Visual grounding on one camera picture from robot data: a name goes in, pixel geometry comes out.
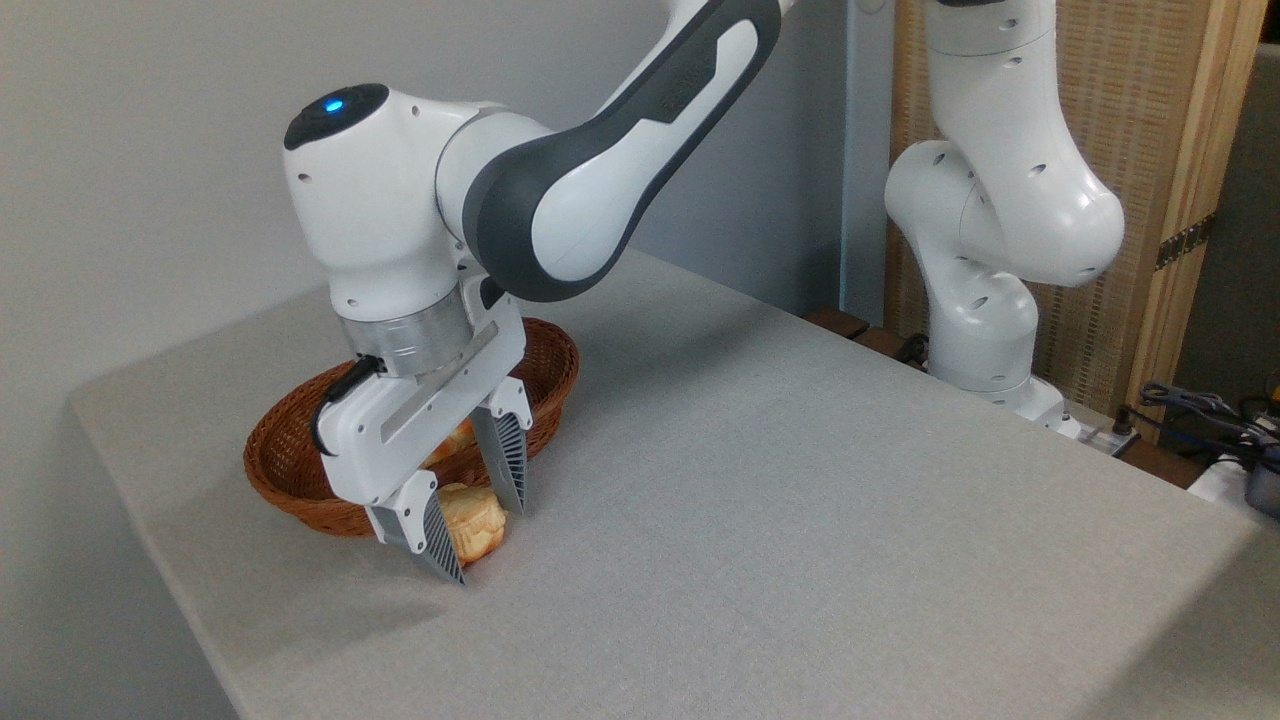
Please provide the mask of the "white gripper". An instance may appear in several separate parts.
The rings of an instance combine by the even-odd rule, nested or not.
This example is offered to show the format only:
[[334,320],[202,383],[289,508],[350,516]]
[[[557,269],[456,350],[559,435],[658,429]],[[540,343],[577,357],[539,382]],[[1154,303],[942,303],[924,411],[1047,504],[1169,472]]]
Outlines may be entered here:
[[419,313],[347,322],[346,329],[383,370],[319,418],[329,484],[342,500],[367,506],[381,543],[463,585],[438,479],[417,470],[470,419],[500,506],[525,512],[532,411],[524,383],[512,377],[525,351],[518,305],[490,281],[461,281]]

